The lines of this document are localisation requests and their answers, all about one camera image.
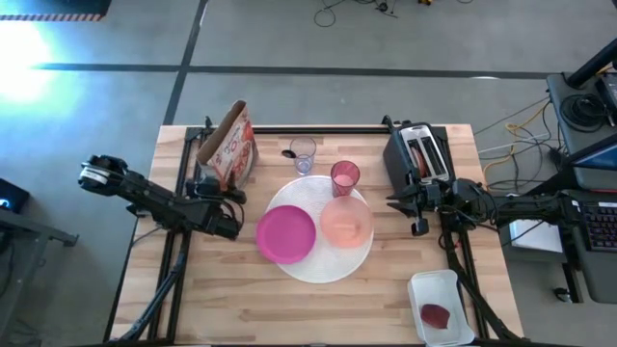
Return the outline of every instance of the desk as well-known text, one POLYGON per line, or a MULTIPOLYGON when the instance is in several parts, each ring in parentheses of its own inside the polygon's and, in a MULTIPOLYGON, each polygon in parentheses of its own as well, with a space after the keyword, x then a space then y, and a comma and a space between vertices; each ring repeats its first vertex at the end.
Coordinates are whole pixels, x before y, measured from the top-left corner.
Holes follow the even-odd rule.
MULTIPOLYGON (((471 127, 446 129, 456 175, 484 181, 471 127)), ((185 126, 161 127, 154 152, 149 179, 171 190, 185 132, 185 126)), ((312 173, 329 174, 332 164, 343 158, 357 163, 362 172, 358 190, 375 218, 375 238, 364 264, 350 277, 328 284, 294 280, 256 248, 255 224, 275 193, 297 174, 289 159, 281 156, 296 136, 255 137, 260 157, 244 187, 246 224, 236 242, 193 233, 175 342, 419 343, 407 281, 418 272, 445 269, 447 263, 437 243, 441 232, 437 216, 427 214, 431 231, 414 238, 411 221, 386 206, 392 188, 382 151, 389 135, 312 135, 318 145, 312 173)), ((153 228, 152 220, 140 220, 135 237, 153 228)), ((479 228, 469 238, 482 294, 510 330, 523 335, 497 235, 479 228)), ((131 251, 112 337, 125 333, 152 298, 164 240, 164 232, 155 233, 131 251)), ((474 327, 469 297, 465 303, 474 327)), ((167 327, 168 309, 169 304, 164 305, 159 331, 167 327)))

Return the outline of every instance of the plastic cup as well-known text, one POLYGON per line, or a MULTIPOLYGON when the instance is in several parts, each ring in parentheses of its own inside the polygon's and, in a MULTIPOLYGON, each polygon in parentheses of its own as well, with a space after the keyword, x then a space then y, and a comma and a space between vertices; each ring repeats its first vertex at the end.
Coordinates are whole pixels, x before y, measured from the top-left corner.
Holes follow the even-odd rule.
POLYGON ((335 198, 346 197, 354 191, 358 184, 360 169, 350 161, 339 161, 332 166, 330 178, 332 179, 332 195, 335 198))
POLYGON ((291 141, 289 149, 295 153, 293 164, 300 175, 310 174, 317 144, 312 138, 297 138, 291 141))

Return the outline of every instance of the pink cup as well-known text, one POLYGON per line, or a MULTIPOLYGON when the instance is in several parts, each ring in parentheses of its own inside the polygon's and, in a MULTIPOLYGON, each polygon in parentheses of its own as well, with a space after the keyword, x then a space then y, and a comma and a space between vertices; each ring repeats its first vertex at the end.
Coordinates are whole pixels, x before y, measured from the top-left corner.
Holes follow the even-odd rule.
POLYGON ((332 166, 330 178, 332 179, 332 195, 335 198, 346 197, 354 191, 358 184, 360 169, 350 161, 339 161, 332 166))

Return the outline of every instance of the pink plate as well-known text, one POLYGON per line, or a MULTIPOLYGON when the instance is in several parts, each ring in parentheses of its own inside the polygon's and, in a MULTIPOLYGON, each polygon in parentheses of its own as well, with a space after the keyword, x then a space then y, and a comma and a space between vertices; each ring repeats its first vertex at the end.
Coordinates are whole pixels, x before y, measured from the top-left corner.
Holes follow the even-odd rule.
POLYGON ((268 211, 257 224, 257 246, 279 264, 304 259, 315 244, 315 223, 303 209, 286 205, 268 211))

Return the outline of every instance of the clear glass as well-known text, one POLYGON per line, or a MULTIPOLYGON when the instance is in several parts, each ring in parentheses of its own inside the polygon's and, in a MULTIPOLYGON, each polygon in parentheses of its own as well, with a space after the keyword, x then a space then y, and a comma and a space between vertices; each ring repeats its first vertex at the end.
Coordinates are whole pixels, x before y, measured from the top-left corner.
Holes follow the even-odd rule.
POLYGON ((310 174, 317 151, 317 144, 312 138, 297 138, 291 142, 289 149, 296 154, 293 163, 300 175, 310 174))

